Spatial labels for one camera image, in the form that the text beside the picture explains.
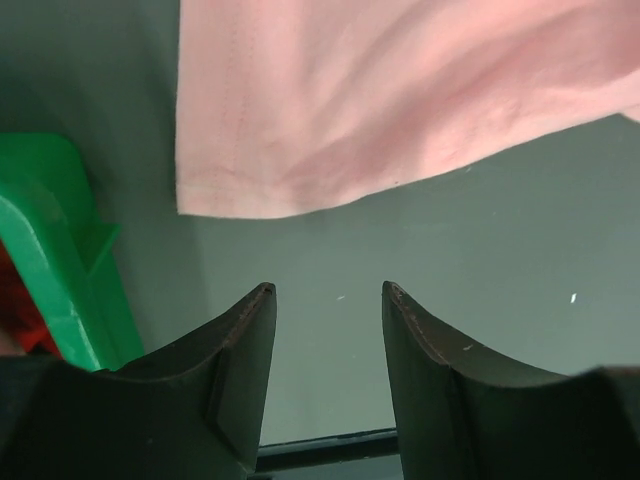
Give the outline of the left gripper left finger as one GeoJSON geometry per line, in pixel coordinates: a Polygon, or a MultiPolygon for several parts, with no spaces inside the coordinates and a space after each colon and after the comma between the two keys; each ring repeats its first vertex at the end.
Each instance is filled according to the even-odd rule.
{"type": "Polygon", "coordinates": [[[5,479],[244,479],[256,466],[276,330],[263,283],[116,370],[1,360],[5,479]]]}

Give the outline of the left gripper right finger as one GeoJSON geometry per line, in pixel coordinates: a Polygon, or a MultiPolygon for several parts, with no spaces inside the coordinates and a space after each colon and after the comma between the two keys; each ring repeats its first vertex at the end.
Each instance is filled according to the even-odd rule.
{"type": "Polygon", "coordinates": [[[564,376],[505,356],[382,287],[382,324],[407,479],[635,479],[639,370],[564,376]]]}

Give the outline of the salmon pink t shirt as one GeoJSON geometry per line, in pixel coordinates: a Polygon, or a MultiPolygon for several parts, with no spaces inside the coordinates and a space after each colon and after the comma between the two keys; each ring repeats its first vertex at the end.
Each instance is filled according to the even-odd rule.
{"type": "Polygon", "coordinates": [[[333,208],[617,113],[635,1],[185,1],[177,208],[333,208]]]}

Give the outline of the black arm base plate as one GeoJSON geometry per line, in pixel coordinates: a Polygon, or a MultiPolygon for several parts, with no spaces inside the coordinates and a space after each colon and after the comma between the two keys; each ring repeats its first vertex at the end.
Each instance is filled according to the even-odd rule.
{"type": "Polygon", "coordinates": [[[261,446],[255,474],[315,467],[399,453],[395,428],[353,432],[308,440],[261,446]]]}

